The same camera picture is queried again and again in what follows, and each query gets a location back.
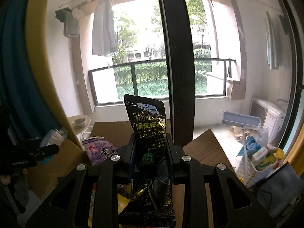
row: blue package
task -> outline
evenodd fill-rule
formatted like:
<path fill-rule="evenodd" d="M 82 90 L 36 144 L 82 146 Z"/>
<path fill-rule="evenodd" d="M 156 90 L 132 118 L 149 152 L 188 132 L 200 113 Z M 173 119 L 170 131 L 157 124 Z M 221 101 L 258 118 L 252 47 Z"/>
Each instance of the blue package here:
<path fill-rule="evenodd" d="M 261 145 L 259 145 L 256 142 L 255 138 L 253 138 L 252 136 L 247 138 L 247 140 L 245 142 L 245 147 L 247 150 L 248 157 L 252 156 L 256 151 L 261 149 Z M 244 147 L 241 148 L 241 150 L 239 151 L 237 156 L 242 156 L 243 154 L 244 154 Z"/>

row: metal bolt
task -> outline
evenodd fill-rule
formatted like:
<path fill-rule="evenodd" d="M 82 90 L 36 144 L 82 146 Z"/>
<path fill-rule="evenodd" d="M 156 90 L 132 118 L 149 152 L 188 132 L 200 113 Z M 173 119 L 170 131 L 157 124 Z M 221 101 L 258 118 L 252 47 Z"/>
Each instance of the metal bolt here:
<path fill-rule="evenodd" d="M 220 163 L 217 165 L 217 168 L 219 168 L 220 170 L 224 170 L 224 169 L 226 169 L 226 166 L 224 164 Z"/>
<path fill-rule="evenodd" d="M 111 157 L 111 160 L 112 160 L 112 161 L 118 161 L 118 160 L 120 160 L 120 156 L 119 156 L 119 155 L 113 155 L 113 156 Z"/>
<path fill-rule="evenodd" d="M 77 170 L 84 170 L 86 168 L 86 166 L 84 164 L 79 164 L 76 169 Z"/>
<path fill-rule="evenodd" d="M 183 161 L 185 161 L 185 162 L 188 162 L 188 161 L 191 160 L 191 157 L 188 156 L 188 155 L 185 155 L 185 156 L 183 156 L 181 159 L 182 159 Z"/>

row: yellow lid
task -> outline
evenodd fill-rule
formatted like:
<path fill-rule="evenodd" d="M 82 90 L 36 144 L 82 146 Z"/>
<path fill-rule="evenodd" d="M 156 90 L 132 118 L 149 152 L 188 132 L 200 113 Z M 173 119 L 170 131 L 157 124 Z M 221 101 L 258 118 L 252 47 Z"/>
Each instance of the yellow lid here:
<path fill-rule="evenodd" d="M 284 158 L 284 151 L 278 148 L 277 152 L 275 153 L 275 156 L 277 157 L 278 160 L 281 160 L 282 158 Z"/>

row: white woven basket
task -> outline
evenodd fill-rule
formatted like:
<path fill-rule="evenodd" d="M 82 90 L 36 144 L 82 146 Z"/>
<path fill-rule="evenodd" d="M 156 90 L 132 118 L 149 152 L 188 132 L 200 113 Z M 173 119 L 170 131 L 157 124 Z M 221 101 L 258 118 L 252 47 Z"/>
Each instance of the white woven basket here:
<path fill-rule="evenodd" d="M 277 159 L 275 163 L 268 166 L 264 170 L 257 170 L 254 167 L 254 165 L 252 164 L 251 160 L 250 159 L 247 159 L 247 160 L 248 160 L 248 176 L 247 176 L 247 183 L 245 184 L 245 186 L 248 187 L 248 188 L 253 186 L 258 181 L 266 178 L 269 175 L 273 166 L 278 161 L 278 159 Z M 241 177 L 244 180 L 246 179 L 247 174 L 246 174 L 246 171 L 245 171 L 245 157 L 244 156 L 242 157 L 241 162 L 240 162 L 239 166 L 237 167 L 235 173 L 238 177 Z"/>

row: black snack bag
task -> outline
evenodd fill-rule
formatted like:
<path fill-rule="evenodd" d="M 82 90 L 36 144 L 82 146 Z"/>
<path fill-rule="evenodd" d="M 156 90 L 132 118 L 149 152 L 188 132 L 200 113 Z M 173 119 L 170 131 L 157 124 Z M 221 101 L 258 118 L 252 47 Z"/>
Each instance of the black snack bag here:
<path fill-rule="evenodd" d="M 147 170 L 148 177 L 166 154 L 166 114 L 164 103 L 146 97 L 125 94 L 125 106 L 134 133 L 139 139 L 137 164 L 139 171 Z"/>
<path fill-rule="evenodd" d="M 119 222 L 122 225 L 174 226 L 164 104 L 159 100 L 125 94 L 125 105 L 137 136 L 135 195 L 119 214 Z"/>

